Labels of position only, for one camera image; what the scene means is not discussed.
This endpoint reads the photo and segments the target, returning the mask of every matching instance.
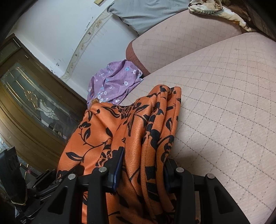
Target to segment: brown sofa trim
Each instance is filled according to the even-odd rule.
[[[135,64],[142,71],[142,73],[143,73],[142,78],[143,78],[143,77],[148,76],[150,74],[150,72],[145,68],[145,66],[143,66],[143,64],[140,62],[140,60],[136,56],[136,54],[133,50],[133,47],[132,47],[133,41],[131,41],[129,43],[128,47],[126,48],[126,59],[130,62],[133,62],[133,64]]]

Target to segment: couch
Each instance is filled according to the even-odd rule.
[[[126,58],[144,80],[122,105],[157,84],[180,86],[170,156],[193,174],[213,173],[251,224],[269,223],[276,207],[276,43],[186,10],[132,41]]]

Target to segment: cream patterned blanket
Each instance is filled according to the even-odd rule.
[[[249,27],[237,13],[222,5],[223,2],[224,0],[192,0],[188,5],[188,10],[193,14],[223,17],[235,24],[239,24],[248,32],[255,31],[255,29]]]

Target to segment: silver screw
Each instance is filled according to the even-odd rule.
[[[68,175],[68,179],[69,179],[69,180],[75,179],[75,177],[76,177],[75,174],[69,174],[69,175]]]
[[[209,179],[214,179],[214,178],[215,178],[215,175],[212,174],[212,173],[208,173],[208,174],[207,174],[207,177],[208,177]]]
[[[177,171],[178,173],[183,173],[183,172],[184,172],[184,169],[183,169],[182,167],[177,167],[177,168],[176,168],[176,171]]]
[[[103,173],[103,172],[107,171],[107,168],[105,166],[102,166],[102,167],[99,168],[99,171],[101,173]]]

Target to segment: quilted fabric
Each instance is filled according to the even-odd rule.
[[[128,105],[157,84],[180,86],[171,157],[213,173],[251,224],[276,206],[276,43],[244,33],[189,54],[144,78]]]
[[[239,25],[224,18],[180,12],[133,41],[134,53],[154,72],[190,53],[241,34]]]

